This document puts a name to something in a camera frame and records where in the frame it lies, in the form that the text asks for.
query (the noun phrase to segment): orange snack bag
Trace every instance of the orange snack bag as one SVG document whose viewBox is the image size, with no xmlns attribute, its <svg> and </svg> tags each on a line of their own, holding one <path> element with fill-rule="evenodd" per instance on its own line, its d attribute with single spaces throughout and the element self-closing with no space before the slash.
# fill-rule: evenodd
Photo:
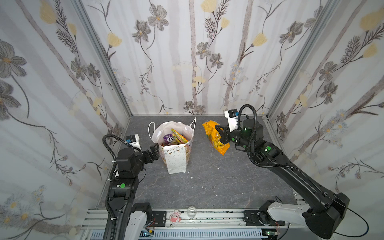
<svg viewBox="0 0 384 240">
<path fill-rule="evenodd" d="M 215 121 L 208 121 L 208 122 L 205 122 L 203 123 L 203 127 L 205 129 L 205 134 L 207 135 L 209 141 L 211 142 L 212 146 L 219 152 L 221 153 L 223 156 L 225 154 L 225 152 L 228 150 L 229 148 L 229 143 L 226 143 L 226 144 L 222 144 L 220 142 L 220 139 L 221 139 L 221 136 L 220 134 L 217 132 L 217 130 L 215 129 L 215 126 L 218 125 L 217 122 Z"/>
</svg>

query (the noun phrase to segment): white rope handle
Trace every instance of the white rope handle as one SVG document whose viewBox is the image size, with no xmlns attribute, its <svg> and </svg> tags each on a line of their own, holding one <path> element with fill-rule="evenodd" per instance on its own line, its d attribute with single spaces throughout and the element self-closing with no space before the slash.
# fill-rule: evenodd
<svg viewBox="0 0 384 240">
<path fill-rule="evenodd" d="M 195 117 L 195 119 L 193 119 L 192 123 L 195 123 L 195 124 L 193 125 L 193 131 L 195 131 L 195 126 L 196 126 L 196 117 Z"/>
<path fill-rule="evenodd" d="M 151 134 L 149 133 L 149 127 L 151 126 L 151 124 L 153 124 L 153 132 L 155 132 L 155 122 L 150 122 L 149 125 L 148 125 L 148 136 L 149 138 L 152 140 L 153 142 L 153 139 L 152 139 L 152 136 Z"/>
</svg>

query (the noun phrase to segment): wallpaper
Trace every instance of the wallpaper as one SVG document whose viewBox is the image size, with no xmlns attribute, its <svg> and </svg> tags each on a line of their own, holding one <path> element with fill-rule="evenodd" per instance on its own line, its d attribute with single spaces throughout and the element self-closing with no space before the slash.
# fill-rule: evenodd
<svg viewBox="0 0 384 240">
<path fill-rule="evenodd" d="M 78 238 L 128 118 L 69 1 L 2 1 L 0 22 L 1 238 Z"/>
<path fill-rule="evenodd" d="M 82 2 L 134 114 L 266 114 L 326 4 Z"/>
<path fill-rule="evenodd" d="M 341 1 L 270 118 L 291 161 L 363 216 L 380 239 L 384 207 L 384 4 Z M 337 232 L 360 235 L 347 211 Z M 334 234 L 336 239 L 349 239 Z"/>
</svg>

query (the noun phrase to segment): white paper bag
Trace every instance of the white paper bag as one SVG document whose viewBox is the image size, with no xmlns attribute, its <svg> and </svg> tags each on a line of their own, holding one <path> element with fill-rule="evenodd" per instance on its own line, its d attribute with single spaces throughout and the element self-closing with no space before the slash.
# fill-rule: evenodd
<svg viewBox="0 0 384 240">
<path fill-rule="evenodd" d="M 153 134 L 151 136 L 149 132 L 149 127 L 153 123 Z M 148 126 L 148 135 L 153 141 L 153 143 L 159 144 L 159 154 L 163 158 L 164 163 L 168 168 L 168 173 L 178 173 L 185 172 L 187 170 L 187 164 L 189 161 L 189 156 L 192 148 L 192 140 L 195 134 L 195 125 L 196 118 L 192 121 L 192 123 L 188 126 L 183 124 L 182 122 L 164 122 L 160 126 L 155 129 L 155 123 L 151 122 Z M 183 135 L 187 140 L 189 140 L 185 144 L 179 145 L 171 145 L 171 146 L 161 146 L 164 143 L 163 137 L 167 134 L 172 133 L 171 128 L 175 129 L 178 133 Z"/>
</svg>

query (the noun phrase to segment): gray tabletop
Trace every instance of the gray tabletop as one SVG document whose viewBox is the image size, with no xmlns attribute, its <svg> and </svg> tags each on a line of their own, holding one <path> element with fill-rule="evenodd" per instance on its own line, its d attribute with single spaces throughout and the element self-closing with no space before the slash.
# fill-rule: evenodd
<svg viewBox="0 0 384 240">
<path fill-rule="evenodd" d="M 195 116 L 133 116 L 127 134 L 138 134 L 143 150 L 153 142 L 148 136 L 148 124 L 156 126 L 175 121 L 189 125 Z M 266 200 L 278 196 L 284 203 L 296 204 L 293 190 L 268 169 L 253 165 L 244 152 L 234 145 L 222 156 L 208 141 L 202 124 L 213 120 L 228 124 L 221 116 L 197 116 L 190 161 L 185 173 L 168 174 L 162 159 L 146 164 L 147 175 L 136 192 L 135 202 L 150 202 L 152 208 L 234 208 L 260 207 Z M 264 127 L 264 139 L 271 141 Z M 104 208 L 106 189 L 98 208 Z"/>
</svg>

